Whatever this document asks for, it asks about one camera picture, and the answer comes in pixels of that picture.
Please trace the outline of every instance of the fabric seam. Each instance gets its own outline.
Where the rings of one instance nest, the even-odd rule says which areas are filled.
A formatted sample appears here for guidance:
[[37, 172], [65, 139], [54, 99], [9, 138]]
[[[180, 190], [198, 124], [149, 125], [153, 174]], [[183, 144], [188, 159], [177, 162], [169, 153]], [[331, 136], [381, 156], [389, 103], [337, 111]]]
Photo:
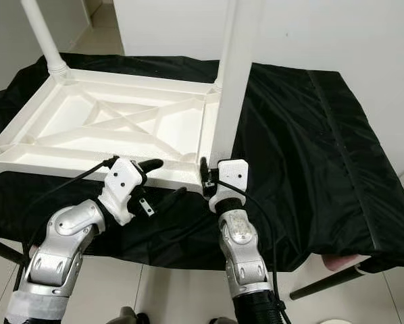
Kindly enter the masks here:
[[357, 200], [359, 201], [361, 210], [363, 211], [363, 216], [365, 219], [365, 223], [367, 224], [368, 231], [370, 233], [370, 238], [372, 239], [373, 247], [375, 250], [378, 250], [379, 241], [376, 239], [376, 237], [374, 235], [374, 225], [368, 218], [369, 209], [368, 209], [368, 206], [366, 205], [366, 203], [364, 202], [363, 188], [358, 180], [359, 176], [357, 174], [355, 174], [355, 168], [354, 168], [353, 162], [349, 157], [349, 153], [346, 149], [345, 142], [343, 141], [343, 137], [337, 126], [337, 123], [334, 120], [334, 118], [328, 113], [328, 111], [332, 111], [332, 109], [331, 109], [330, 105], [328, 104], [328, 101], [326, 100], [324, 92], [323, 92], [321, 86], [319, 85], [319, 82], [318, 82], [316, 76], [314, 75], [314, 72], [307, 70], [307, 74], [309, 75], [310, 81], [316, 90], [316, 94], [320, 100], [322, 109], [324, 110], [324, 113], [327, 117], [328, 124], [331, 127], [332, 133], [334, 135], [334, 139], [336, 140], [336, 143], [337, 143], [338, 151], [341, 154], [341, 156], [343, 158], [343, 163], [345, 164], [345, 167], [348, 171], [349, 179], [350, 179], [352, 185], [355, 187], [355, 195], [357, 197]]

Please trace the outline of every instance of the pink object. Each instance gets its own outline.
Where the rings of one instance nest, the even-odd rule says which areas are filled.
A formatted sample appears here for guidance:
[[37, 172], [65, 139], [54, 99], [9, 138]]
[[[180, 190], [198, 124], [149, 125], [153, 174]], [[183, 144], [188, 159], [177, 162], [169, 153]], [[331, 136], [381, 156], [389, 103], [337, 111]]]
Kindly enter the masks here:
[[348, 256], [336, 256], [335, 254], [325, 254], [322, 255], [322, 260], [325, 267], [331, 271], [337, 271], [347, 263], [356, 259], [358, 254], [348, 255]]

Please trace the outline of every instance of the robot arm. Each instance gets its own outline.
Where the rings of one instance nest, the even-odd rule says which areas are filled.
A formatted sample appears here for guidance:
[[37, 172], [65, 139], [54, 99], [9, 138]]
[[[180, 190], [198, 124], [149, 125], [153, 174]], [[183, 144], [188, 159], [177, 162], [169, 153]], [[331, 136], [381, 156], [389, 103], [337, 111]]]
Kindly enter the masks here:
[[82, 254], [94, 236], [105, 231], [106, 214], [120, 225], [127, 224], [134, 217], [127, 209], [132, 194], [147, 181], [145, 172], [162, 164], [161, 160], [138, 165], [118, 159], [106, 175], [97, 202], [86, 200], [50, 218], [45, 241], [31, 259], [19, 290], [11, 296], [7, 323], [60, 323], [82, 266]]
[[[211, 187], [220, 180], [245, 192], [248, 168], [244, 160], [220, 161], [218, 170], [210, 171], [211, 179], [205, 185]], [[221, 184], [209, 200], [209, 208], [219, 216], [220, 247], [226, 258], [235, 315], [244, 324], [281, 324], [281, 303], [275, 298], [268, 270], [257, 250], [257, 232], [247, 217], [245, 201], [242, 194]]]

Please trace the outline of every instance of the gray tape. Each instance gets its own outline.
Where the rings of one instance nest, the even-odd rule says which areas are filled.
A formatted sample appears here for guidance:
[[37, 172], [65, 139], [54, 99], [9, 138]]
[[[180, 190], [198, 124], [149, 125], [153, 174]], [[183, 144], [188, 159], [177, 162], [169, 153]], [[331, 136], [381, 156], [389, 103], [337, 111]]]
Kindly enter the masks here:
[[43, 296], [29, 292], [13, 292], [5, 318], [11, 324], [23, 324], [27, 319], [61, 320], [68, 298]]

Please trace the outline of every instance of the black cable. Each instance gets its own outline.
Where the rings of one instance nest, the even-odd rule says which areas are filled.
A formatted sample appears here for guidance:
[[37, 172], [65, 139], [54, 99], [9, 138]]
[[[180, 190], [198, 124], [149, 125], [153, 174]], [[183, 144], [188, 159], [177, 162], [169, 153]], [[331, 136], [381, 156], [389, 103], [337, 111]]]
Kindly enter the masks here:
[[85, 178], [86, 176], [89, 176], [90, 174], [96, 172], [98, 169], [100, 169], [101, 167], [112, 167], [112, 165], [116, 162], [116, 160], [119, 157], [114, 156], [108, 160], [104, 160], [101, 163], [97, 164], [96, 166], [94, 166], [93, 168], [89, 169], [88, 171], [78, 175], [75, 178], [72, 178], [66, 182], [64, 182], [63, 184], [59, 185], [58, 187], [55, 187], [54, 189], [49, 190], [48, 192], [42, 194], [41, 196], [39, 196], [37, 199], [35, 199], [32, 203], [30, 203], [30, 205], [28, 206], [27, 209], [25, 209], [25, 211], [21, 214], [20, 218], [22, 219], [22, 247], [23, 247], [23, 253], [24, 253], [24, 259], [25, 259], [25, 268], [27, 268], [28, 264], [29, 264], [29, 250], [31, 249], [32, 245], [34, 244], [34, 241], [37, 237], [37, 235], [39, 234], [39, 232], [41, 231], [41, 229], [45, 226], [46, 222], [48, 222], [49, 218], [44, 219], [41, 224], [34, 230], [33, 234], [31, 235], [30, 239], [28, 242], [26, 242], [25, 239], [25, 235], [24, 235], [24, 229], [26, 227], [26, 221], [27, 221], [27, 215], [28, 213], [31, 211], [31, 209], [37, 205], [39, 202], [41, 202], [42, 200], [44, 200], [45, 198], [47, 198], [49, 195], [57, 192], [58, 190], [78, 181], [81, 180], [83, 178]]
[[282, 313], [284, 321], [286, 322], [286, 324], [292, 324], [291, 320], [288, 318], [288, 315], [286, 314], [286, 311], [285, 311], [286, 307], [284, 306], [283, 301], [281, 301], [280, 294], [278, 292], [277, 266], [276, 266], [276, 257], [277, 257], [276, 256], [276, 240], [274, 237], [274, 228], [273, 228], [272, 222], [270, 221], [270, 218], [268, 217], [268, 214], [265, 212], [263, 207], [258, 203], [258, 201], [255, 200], [249, 194], [247, 194], [245, 191], [242, 191], [241, 189], [238, 189], [237, 187], [235, 187], [231, 184], [227, 184], [226, 182], [223, 182], [221, 180], [217, 180], [216, 182], [217, 182], [217, 184], [219, 184], [223, 187], [227, 187], [235, 192], [238, 192], [239, 194], [242, 194], [244, 197], [248, 198], [261, 211], [266, 222], [268, 223], [268, 226], [270, 227], [270, 231], [271, 231], [271, 243], [272, 243], [272, 254], [273, 254], [273, 262], [272, 262], [272, 281], [273, 281], [273, 283], [272, 283], [272, 285], [274, 288], [274, 296], [276, 297], [276, 300], [279, 303], [280, 312]]
[[23, 276], [23, 273], [24, 273], [24, 266], [23, 265], [18, 265], [18, 267], [19, 267], [18, 275], [16, 276], [16, 282], [14, 283], [14, 286], [13, 286], [13, 291], [14, 292], [19, 289], [20, 281], [22, 280], [22, 276]]

